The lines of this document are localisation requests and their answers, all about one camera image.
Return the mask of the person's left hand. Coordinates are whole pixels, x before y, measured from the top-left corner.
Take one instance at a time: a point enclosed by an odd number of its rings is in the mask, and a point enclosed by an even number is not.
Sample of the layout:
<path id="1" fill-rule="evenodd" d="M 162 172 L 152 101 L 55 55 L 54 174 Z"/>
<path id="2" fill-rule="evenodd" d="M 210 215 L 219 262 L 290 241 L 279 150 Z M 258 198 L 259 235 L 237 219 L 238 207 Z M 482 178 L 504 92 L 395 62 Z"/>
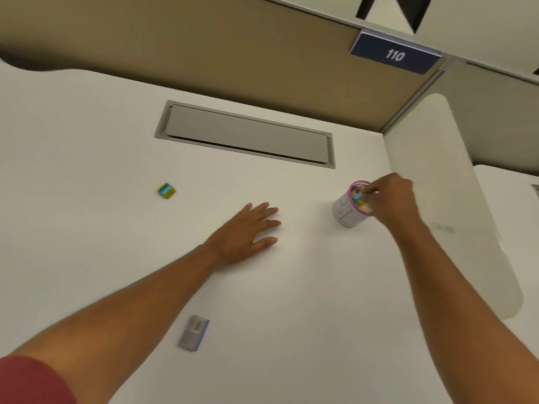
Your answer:
<path id="1" fill-rule="evenodd" d="M 246 214 L 243 214 L 242 208 L 202 245 L 203 249 L 212 255 L 217 267 L 234 265 L 263 252 L 252 251 L 252 244 L 261 238 L 272 237 L 266 233 L 280 227 L 281 221 L 273 219 L 274 215 L 263 221 L 254 221 L 256 207 L 271 206 L 268 202 L 261 203 L 253 206 L 253 210 Z"/>

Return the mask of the person's right hand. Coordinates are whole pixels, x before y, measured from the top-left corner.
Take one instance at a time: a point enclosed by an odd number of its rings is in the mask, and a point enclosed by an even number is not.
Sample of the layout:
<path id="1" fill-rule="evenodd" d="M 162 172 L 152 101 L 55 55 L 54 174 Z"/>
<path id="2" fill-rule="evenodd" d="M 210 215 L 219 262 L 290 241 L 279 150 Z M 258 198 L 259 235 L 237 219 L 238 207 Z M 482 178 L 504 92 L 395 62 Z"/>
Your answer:
<path id="1" fill-rule="evenodd" d="M 421 222 L 413 192 L 413 184 L 398 173 L 391 173 L 376 181 L 386 181 L 388 199 L 378 206 L 371 206 L 374 217 L 389 231 L 411 227 Z"/>

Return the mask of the person's right forearm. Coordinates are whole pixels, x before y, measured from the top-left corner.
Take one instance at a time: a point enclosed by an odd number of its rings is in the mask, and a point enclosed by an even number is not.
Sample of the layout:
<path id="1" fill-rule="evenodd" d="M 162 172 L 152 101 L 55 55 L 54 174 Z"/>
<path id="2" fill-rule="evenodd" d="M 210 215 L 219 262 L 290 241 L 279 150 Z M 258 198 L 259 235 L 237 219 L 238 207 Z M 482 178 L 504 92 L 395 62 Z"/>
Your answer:
<path id="1" fill-rule="evenodd" d="M 401 252 L 430 356 L 453 404 L 539 404 L 539 359 L 495 315 L 421 219 L 384 224 Z"/>

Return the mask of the person's left forearm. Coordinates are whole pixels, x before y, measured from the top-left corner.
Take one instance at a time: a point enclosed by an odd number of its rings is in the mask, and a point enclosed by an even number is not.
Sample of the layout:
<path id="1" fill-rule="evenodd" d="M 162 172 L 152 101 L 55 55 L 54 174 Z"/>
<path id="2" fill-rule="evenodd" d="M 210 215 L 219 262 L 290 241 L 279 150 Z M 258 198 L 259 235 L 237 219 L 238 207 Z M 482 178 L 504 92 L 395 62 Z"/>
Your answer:
<path id="1" fill-rule="evenodd" d="M 10 355 L 39 360 L 77 404 L 108 404 L 217 266 L 202 245 L 41 331 Z"/>

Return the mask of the white packets in cup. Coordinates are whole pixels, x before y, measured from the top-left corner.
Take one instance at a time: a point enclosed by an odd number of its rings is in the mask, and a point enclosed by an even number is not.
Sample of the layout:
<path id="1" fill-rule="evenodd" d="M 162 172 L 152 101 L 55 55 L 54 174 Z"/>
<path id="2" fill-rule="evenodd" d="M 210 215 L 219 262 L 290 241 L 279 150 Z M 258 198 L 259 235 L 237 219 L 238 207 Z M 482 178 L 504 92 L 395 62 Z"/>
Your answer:
<path id="1" fill-rule="evenodd" d="M 367 184 L 360 183 L 360 184 L 354 185 L 354 186 L 352 187 L 352 189 L 351 189 L 351 196 L 352 196 L 352 191 L 353 191 L 353 190 L 361 190 L 361 191 L 363 192 L 363 196 L 364 196 L 364 190 L 365 190 L 366 188 L 367 188 Z M 363 197 L 362 197 L 362 200 L 363 200 L 364 203 L 365 203 L 365 206 L 362 207 L 362 208 L 358 208 L 358 207 L 354 204 L 353 201 L 352 201 L 352 203 L 353 203 L 353 205 L 354 205 L 354 206 L 355 206 L 361 213 L 366 214 L 366 215 L 372 215 L 373 211 L 372 211 L 371 206 L 370 206 L 368 203 L 366 203 L 366 201 L 363 199 Z"/>

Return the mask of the white cup with pink rim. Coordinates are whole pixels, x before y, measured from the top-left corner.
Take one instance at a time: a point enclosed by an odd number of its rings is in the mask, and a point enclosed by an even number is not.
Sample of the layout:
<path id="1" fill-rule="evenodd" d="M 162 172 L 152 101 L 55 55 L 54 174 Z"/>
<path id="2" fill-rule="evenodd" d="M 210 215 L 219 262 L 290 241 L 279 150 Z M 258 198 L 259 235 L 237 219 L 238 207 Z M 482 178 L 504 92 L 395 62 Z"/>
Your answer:
<path id="1" fill-rule="evenodd" d="M 347 228 L 356 227 L 360 223 L 366 221 L 368 218 L 373 216 L 373 213 L 372 215 L 366 215 L 361 213 L 352 203 L 351 189 L 354 185 L 360 183 L 367 185 L 371 184 L 370 182 L 365 180 L 358 180 L 352 183 L 347 189 L 346 193 L 333 203 L 332 214 L 334 219 L 339 224 Z"/>

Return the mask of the white desk divider panel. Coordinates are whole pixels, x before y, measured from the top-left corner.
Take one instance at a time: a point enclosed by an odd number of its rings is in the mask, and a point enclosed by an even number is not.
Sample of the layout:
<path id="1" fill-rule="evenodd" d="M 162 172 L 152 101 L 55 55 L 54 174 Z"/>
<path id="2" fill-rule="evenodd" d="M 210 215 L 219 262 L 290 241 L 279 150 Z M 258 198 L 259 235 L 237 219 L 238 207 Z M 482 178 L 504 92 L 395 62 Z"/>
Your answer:
<path id="1" fill-rule="evenodd" d="M 412 181 L 422 219 L 463 276 L 499 319 L 517 316 L 523 292 L 446 97 L 423 98 L 384 144 L 391 170 Z"/>

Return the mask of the grey and blue packet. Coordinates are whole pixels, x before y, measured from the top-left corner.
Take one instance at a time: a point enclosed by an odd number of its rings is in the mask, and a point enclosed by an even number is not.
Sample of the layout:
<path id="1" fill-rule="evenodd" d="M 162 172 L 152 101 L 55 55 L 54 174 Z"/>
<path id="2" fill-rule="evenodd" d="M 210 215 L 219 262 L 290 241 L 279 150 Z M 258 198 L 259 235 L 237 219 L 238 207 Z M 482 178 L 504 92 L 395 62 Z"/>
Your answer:
<path id="1" fill-rule="evenodd" d="M 198 315 L 191 315 L 176 344 L 178 348 L 187 352 L 196 352 L 203 340 L 210 321 Z"/>

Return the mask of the blue number sign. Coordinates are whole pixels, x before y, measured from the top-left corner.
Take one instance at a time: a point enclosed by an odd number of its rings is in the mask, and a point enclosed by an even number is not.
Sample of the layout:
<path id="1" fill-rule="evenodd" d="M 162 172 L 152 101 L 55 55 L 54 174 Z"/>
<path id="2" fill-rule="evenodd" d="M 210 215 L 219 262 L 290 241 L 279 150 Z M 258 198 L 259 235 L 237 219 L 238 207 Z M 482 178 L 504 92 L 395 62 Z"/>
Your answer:
<path id="1" fill-rule="evenodd" d="M 358 58 L 420 75 L 426 74 L 442 58 L 441 54 L 434 50 L 366 31 L 359 33 L 349 53 Z"/>

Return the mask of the tan partition panel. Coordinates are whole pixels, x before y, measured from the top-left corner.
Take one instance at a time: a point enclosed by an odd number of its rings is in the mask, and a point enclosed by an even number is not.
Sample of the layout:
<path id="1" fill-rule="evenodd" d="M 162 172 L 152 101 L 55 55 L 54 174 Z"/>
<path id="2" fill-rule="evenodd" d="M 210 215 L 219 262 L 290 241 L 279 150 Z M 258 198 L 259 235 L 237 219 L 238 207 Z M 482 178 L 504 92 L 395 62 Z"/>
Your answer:
<path id="1" fill-rule="evenodd" d="M 0 0 L 0 58 L 84 69 L 371 131 L 415 74 L 350 55 L 359 29 L 267 0 Z"/>

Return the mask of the black and white marker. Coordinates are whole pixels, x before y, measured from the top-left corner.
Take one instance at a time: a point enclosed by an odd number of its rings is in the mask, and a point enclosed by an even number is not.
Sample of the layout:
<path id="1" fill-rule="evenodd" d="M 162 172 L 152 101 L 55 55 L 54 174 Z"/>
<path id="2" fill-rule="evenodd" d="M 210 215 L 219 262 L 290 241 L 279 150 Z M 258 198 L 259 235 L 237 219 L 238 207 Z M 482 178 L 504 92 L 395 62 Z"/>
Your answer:
<path id="1" fill-rule="evenodd" d="M 356 18 L 414 35 L 431 0 L 361 0 Z"/>

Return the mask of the red sleeve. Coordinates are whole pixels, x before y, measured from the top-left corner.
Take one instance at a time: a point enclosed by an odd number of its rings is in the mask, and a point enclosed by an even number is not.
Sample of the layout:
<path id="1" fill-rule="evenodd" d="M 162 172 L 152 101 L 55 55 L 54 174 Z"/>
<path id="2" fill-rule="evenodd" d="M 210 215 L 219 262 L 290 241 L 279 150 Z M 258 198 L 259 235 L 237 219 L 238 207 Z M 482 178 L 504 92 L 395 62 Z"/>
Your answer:
<path id="1" fill-rule="evenodd" d="M 77 404 L 65 380 L 47 364 L 24 356 L 0 358 L 0 404 Z"/>

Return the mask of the grey metal partition frame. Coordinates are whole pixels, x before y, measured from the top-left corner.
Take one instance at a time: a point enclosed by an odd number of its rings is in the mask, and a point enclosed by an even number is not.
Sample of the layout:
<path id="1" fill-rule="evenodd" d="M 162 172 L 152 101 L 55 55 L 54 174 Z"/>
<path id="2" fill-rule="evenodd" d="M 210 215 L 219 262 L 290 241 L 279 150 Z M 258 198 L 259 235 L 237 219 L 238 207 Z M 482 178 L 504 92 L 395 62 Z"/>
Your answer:
<path id="1" fill-rule="evenodd" d="M 414 35 L 356 18 L 361 0 L 264 1 L 441 54 L 446 60 L 441 69 L 428 76 L 382 132 L 457 62 L 539 84 L 539 0 L 431 0 Z"/>

